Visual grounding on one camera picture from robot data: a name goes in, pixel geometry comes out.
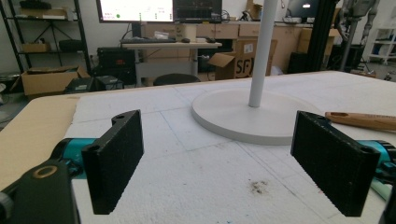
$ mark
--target storage cabinet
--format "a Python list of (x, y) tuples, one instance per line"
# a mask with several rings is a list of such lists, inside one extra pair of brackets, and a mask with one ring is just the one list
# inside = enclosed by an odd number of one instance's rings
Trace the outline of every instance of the storage cabinet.
[(200, 24), (197, 26), (197, 36), (207, 36), (216, 39), (237, 39), (238, 24)]
[[(49, 10), (19, 8), (18, 3), (12, 0), (1, 1), (0, 10), (21, 73), (35, 66), (32, 60), (34, 57), (39, 57), (41, 61), (51, 60), (55, 57), (59, 65), (63, 66), (70, 65), (64, 64), (64, 57), (74, 58), (79, 54), (85, 61), (87, 71), (91, 72), (78, 0), (73, 0), (74, 12), (71, 9), (61, 8)], [(81, 40), (78, 50), (61, 50), (59, 41), (74, 39), (68, 33), (77, 28), (79, 35), (77, 39)], [(39, 35), (26, 41), (26, 33), (32, 30), (35, 30)], [(43, 35), (49, 36), (49, 38), (44, 39)]]
[(388, 64), (388, 59), (396, 59), (396, 54), (393, 52), (396, 44), (395, 30), (396, 27), (381, 27), (376, 30), (375, 41), (368, 55), (369, 62), (372, 58), (376, 58), (382, 60), (383, 64)]
[(239, 27), (240, 37), (258, 37), (260, 32), (259, 24), (246, 24)]

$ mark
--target metal shelf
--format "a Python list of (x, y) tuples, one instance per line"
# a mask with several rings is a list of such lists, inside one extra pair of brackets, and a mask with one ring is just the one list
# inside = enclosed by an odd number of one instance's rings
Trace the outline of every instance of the metal shelf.
[[(12, 0), (7, 0), (7, 1), (1, 1), (0, 2), (0, 10), (2, 13), (2, 17), (7, 29), (7, 33), (8, 33), (8, 37), (9, 40), (11, 41), (11, 47), (14, 50), (14, 54), (15, 57), (17, 59), (17, 63), (18, 63), (18, 67), (21, 70), (21, 73), (24, 72), (25, 68), (31, 68), (32, 67), (32, 62), (30, 59), (30, 55), (37, 55), (37, 54), (50, 54), (50, 55), (57, 55), (58, 61), (60, 66), (63, 66), (63, 60), (61, 55), (62, 54), (70, 54), (70, 53), (82, 53), (84, 55), (84, 60), (85, 60), (85, 64), (87, 67), (87, 71), (88, 73), (90, 73), (92, 71), (91, 69), (91, 63), (90, 63), (90, 56), (88, 53), (88, 48), (87, 48), (87, 42), (85, 39), (85, 33), (84, 33), (84, 27), (83, 27), (83, 23), (82, 23), (82, 19), (81, 19), (81, 14), (80, 14), (80, 10), (79, 10), (79, 3), (78, 0), (71, 0), (74, 2), (75, 8), (76, 8), (76, 16), (77, 19), (76, 20), (68, 20), (68, 19), (42, 19), (42, 18), (24, 18), (24, 17), (19, 17), (18, 15), (16, 15), (15, 13), (15, 8), (12, 4)], [(47, 52), (23, 52), (20, 51), (21, 49), (21, 44), (25, 44), (26, 42), (23, 39), (23, 35), (22, 35), (22, 31), (21, 31), (21, 26), (20, 23), (24, 23), (24, 22), (46, 22), (48, 24), (47, 28), (44, 29), (44, 31), (37, 37), (37, 39), (33, 42), (36, 42), (44, 33), (46, 32), (51, 32), (51, 36), (52, 36), (52, 40), (56, 46), (56, 49), (52, 50), (52, 51), (47, 51)], [(73, 25), (77, 25), (78, 26), (78, 30), (79, 30), (79, 35), (80, 35), (80, 39), (81, 39), (81, 43), (82, 43), (82, 50), (81, 51), (77, 51), (77, 52), (63, 52), (59, 49), (58, 47), (58, 41), (57, 41), (57, 35), (59, 34), (55, 34), (54, 30), (59, 31), (61, 34), (67, 36), (69, 39), (72, 39), (66, 32), (63, 31), (63, 29), (61, 30), (60, 28), (58, 28), (55, 23), (56, 22), (76, 22), (77, 24), (73, 24)]]

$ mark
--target computer screen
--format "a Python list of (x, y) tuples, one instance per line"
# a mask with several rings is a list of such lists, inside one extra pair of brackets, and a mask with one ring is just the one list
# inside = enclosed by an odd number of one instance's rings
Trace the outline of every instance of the computer screen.
[(174, 0), (176, 22), (221, 22), (221, 13), (222, 0)]
[(289, 0), (286, 17), (301, 18), (302, 23), (307, 18), (315, 18), (318, 13), (319, 0)]
[(96, 0), (99, 22), (174, 21), (173, 0)]

